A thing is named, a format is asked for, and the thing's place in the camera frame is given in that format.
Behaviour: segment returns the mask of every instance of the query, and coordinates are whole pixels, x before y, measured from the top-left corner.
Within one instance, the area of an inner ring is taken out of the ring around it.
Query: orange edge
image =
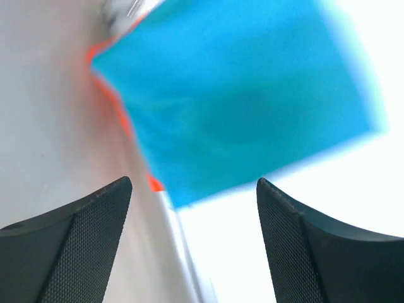
[[[137,20],[133,26],[131,27],[130,30],[128,30],[125,34],[129,33],[131,30],[133,30],[145,17],[142,16],[139,20]],[[106,41],[103,41],[101,43],[95,44],[90,49],[88,50],[86,54],[86,64],[88,68],[91,70],[91,62],[93,58],[98,55],[99,53],[105,51],[108,49],[115,41],[118,39],[108,39]],[[102,93],[104,93],[107,98],[112,102],[112,105],[114,106],[119,122],[121,123],[121,126],[125,132],[125,134],[128,136],[129,139],[133,139],[133,130],[131,127],[131,121],[130,118],[128,117],[128,114],[121,102],[121,98],[117,92],[109,85],[107,81],[105,81],[100,75],[97,75],[96,73],[91,72],[91,76],[93,78],[93,81],[95,82],[95,85],[98,87],[98,89],[101,90]],[[147,181],[149,183],[150,189],[152,191],[164,191],[163,184],[161,184],[158,180],[156,180],[152,175],[148,174],[147,175]]]

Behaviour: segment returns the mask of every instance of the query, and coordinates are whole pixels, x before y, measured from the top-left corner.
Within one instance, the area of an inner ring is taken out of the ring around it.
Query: orange fabric
[[[139,22],[143,18],[140,18],[133,26],[132,29],[139,24]],[[87,52],[86,56],[86,63],[87,66],[90,68],[91,66],[91,61],[92,59],[102,51],[106,50],[110,45],[114,43],[113,39],[109,39],[106,41],[103,41],[99,44],[94,45],[93,47],[90,48],[90,50]],[[121,123],[121,126],[128,136],[129,139],[133,139],[133,130],[131,127],[131,121],[128,115],[126,114],[125,108],[122,105],[121,98],[117,92],[115,92],[112,87],[106,83],[101,77],[98,77],[96,74],[92,73],[92,78],[95,82],[95,85],[103,92],[108,99],[112,102],[112,105],[114,106],[117,116],[119,119],[119,122]],[[161,184],[158,180],[156,180],[152,175],[148,174],[147,175],[147,181],[149,183],[150,189],[152,191],[163,191],[164,187],[163,184]]]

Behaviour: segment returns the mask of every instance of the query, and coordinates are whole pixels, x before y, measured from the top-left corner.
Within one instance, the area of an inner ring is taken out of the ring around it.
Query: blue towel
[[[307,0],[166,0],[94,58],[175,208],[370,130]]]

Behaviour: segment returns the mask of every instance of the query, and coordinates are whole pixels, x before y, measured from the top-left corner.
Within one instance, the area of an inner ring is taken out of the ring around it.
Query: folded blue cloth
[[[312,1],[166,0],[92,69],[175,208],[370,130]]]

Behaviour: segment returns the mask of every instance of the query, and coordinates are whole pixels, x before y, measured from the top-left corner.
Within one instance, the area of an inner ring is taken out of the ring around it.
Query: red-orange object
[[[142,20],[143,18],[140,18],[133,26],[132,29],[134,27],[136,27],[136,25],[139,24],[139,22]],[[86,63],[88,68],[90,68],[91,66],[91,61],[93,60],[93,58],[101,53],[102,51],[106,50],[108,47],[110,47],[114,41],[116,41],[116,39],[109,39],[106,41],[103,41],[99,44],[94,45],[93,47],[91,47],[88,52],[87,52],[87,56],[86,56]],[[131,120],[128,117],[125,108],[122,105],[121,102],[121,97],[119,96],[119,94],[117,92],[115,92],[115,90],[105,81],[103,80],[101,77],[99,77],[99,75],[92,73],[92,78],[96,84],[96,86],[108,97],[108,99],[112,102],[112,105],[114,106],[116,112],[117,112],[117,116],[119,119],[119,122],[121,123],[121,126],[124,130],[124,132],[126,133],[126,135],[128,136],[129,139],[133,139],[133,129],[131,126]],[[152,175],[148,174],[147,175],[147,181],[149,183],[150,189],[152,191],[163,191],[164,187],[163,185],[156,180]]]

